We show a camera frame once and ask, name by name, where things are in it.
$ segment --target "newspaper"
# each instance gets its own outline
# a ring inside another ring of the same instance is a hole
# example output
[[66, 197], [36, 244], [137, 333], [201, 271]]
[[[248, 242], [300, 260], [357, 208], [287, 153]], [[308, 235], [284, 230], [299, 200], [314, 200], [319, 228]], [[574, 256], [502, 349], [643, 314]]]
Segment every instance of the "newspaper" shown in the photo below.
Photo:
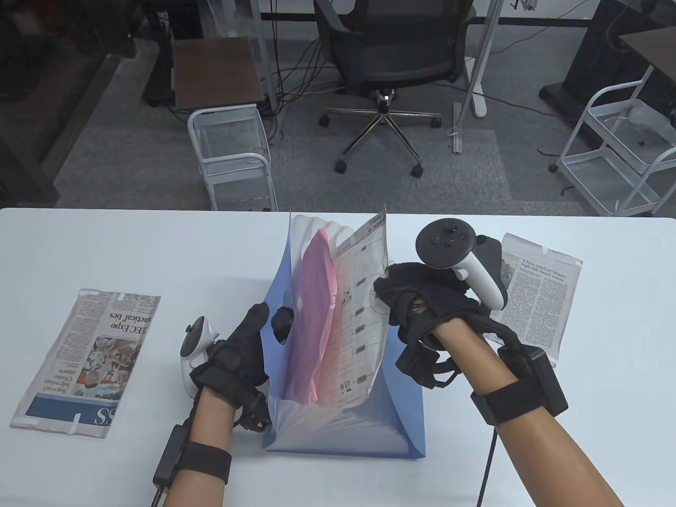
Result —
[[318, 396], [321, 404], [342, 410], [367, 400], [385, 352], [389, 309], [373, 293], [387, 267], [385, 212], [345, 240], [333, 261], [338, 292]]
[[81, 289], [11, 426], [104, 438], [159, 304]]
[[[522, 343], [541, 347], [555, 366], [581, 269], [579, 259], [505, 234], [500, 276], [508, 302], [491, 317]], [[501, 343], [495, 335], [487, 337]]]

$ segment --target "white vr controller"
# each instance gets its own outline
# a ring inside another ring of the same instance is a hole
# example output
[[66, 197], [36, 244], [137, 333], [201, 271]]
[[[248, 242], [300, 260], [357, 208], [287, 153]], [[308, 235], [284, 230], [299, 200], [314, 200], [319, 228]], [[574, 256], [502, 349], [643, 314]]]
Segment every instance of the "white vr controller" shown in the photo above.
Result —
[[463, 220], [442, 218], [421, 230], [416, 251], [427, 266], [452, 269], [490, 310], [506, 306], [507, 289], [500, 278], [502, 244], [497, 239], [477, 236]]
[[197, 395], [197, 386], [190, 378], [190, 372], [200, 364], [207, 362], [207, 347], [216, 341], [220, 333], [214, 330], [206, 317], [199, 317], [195, 323], [185, 329], [186, 335], [180, 347], [180, 372], [183, 387], [188, 396]]

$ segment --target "blue paper bag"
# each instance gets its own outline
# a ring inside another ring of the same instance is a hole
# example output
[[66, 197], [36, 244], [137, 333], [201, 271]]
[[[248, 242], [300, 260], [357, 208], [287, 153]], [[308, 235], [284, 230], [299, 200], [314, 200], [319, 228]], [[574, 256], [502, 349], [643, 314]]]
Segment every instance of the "blue paper bag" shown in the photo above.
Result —
[[[307, 229], [312, 234], [328, 225], [316, 218], [294, 218], [297, 219], [309, 220]], [[329, 227], [339, 227], [330, 223]], [[270, 377], [268, 406], [272, 426], [264, 434], [263, 448], [273, 452], [305, 454], [425, 457], [423, 391], [420, 385], [395, 366], [404, 349], [396, 328], [389, 327], [381, 366], [365, 402], [338, 410], [315, 404], [312, 400], [299, 402], [290, 399], [285, 389], [289, 377], [287, 367], [289, 363], [297, 364], [297, 358], [290, 361], [289, 355], [292, 353], [291, 340], [298, 337], [292, 332], [286, 343], [280, 344], [274, 336], [271, 320], [280, 307], [291, 308], [296, 314], [299, 310], [292, 278], [295, 269], [292, 262], [293, 232], [294, 228], [290, 225], [279, 270], [265, 299], [270, 306], [271, 318], [262, 329], [261, 337], [265, 369]], [[337, 241], [340, 235], [333, 234], [334, 240]]]

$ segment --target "floor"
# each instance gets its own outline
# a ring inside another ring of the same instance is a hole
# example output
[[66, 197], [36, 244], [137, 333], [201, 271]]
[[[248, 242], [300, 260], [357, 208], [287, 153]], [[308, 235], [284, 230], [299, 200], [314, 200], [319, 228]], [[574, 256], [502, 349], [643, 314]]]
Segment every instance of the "floor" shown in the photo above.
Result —
[[45, 41], [35, 49], [31, 85], [12, 99], [0, 101], [0, 116], [11, 126], [12, 141], [27, 146], [42, 162], [96, 74], [103, 56], [85, 56], [64, 39]]
[[[470, 44], [480, 27], [470, 28]], [[533, 34], [537, 28], [499, 26], [494, 49]], [[541, 86], [560, 82], [580, 44], [584, 29], [549, 28], [531, 40], [489, 59], [484, 93], [540, 111], [553, 111], [537, 97]], [[291, 66], [307, 41], [281, 41], [281, 66]], [[143, 103], [141, 93], [157, 47], [137, 41], [137, 57], [118, 67], [99, 105], [56, 179], [63, 208], [141, 208], [206, 210], [209, 200], [197, 171], [183, 121], [167, 109]], [[322, 72], [330, 81], [336, 71]], [[466, 86], [463, 80], [456, 86]], [[330, 83], [317, 86], [331, 87]], [[387, 127], [376, 127], [348, 162], [344, 175], [332, 171], [337, 154], [367, 123], [363, 117], [336, 117], [328, 128], [317, 124], [324, 107], [370, 107], [369, 100], [334, 93], [312, 95], [285, 111], [281, 132], [270, 145], [272, 176], [280, 210], [300, 212], [391, 212], [455, 214], [595, 215], [559, 174], [547, 167], [571, 128], [542, 116], [488, 101], [488, 115], [468, 117], [463, 153], [453, 154], [450, 126], [453, 101], [462, 92], [426, 85], [401, 90], [395, 107], [441, 112], [443, 128], [426, 122], [400, 122], [424, 160], [421, 179], [409, 176], [413, 159]], [[576, 146], [580, 151], [584, 146]], [[658, 193], [673, 175], [650, 183]], [[676, 216], [676, 204], [660, 215]]]

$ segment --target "hand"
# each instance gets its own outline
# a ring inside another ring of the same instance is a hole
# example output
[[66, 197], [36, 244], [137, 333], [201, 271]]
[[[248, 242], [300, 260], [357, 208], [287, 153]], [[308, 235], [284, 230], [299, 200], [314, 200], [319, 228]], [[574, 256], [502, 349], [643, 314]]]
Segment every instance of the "hand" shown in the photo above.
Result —
[[197, 387], [209, 387], [235, 408], [252, 409], [262, 396], [256, 387], [268, 379], [260, 330], [269, 316], [267, 304], [255, 304], [228, 339], [210, 345], [209, 360], [190, 374]]
[[432, 334], [437, 326], [455, 317], [482, 315], [479, 302], [466, 296], [469, 286], [452, 270], [438, 270], [406, 262], [393, 264], [387, 276], [373, 287], [380, 300], [391, 309], [389, 324], [399, 327], [399, 338], [406, 344], [422, 341], [442, 350]]

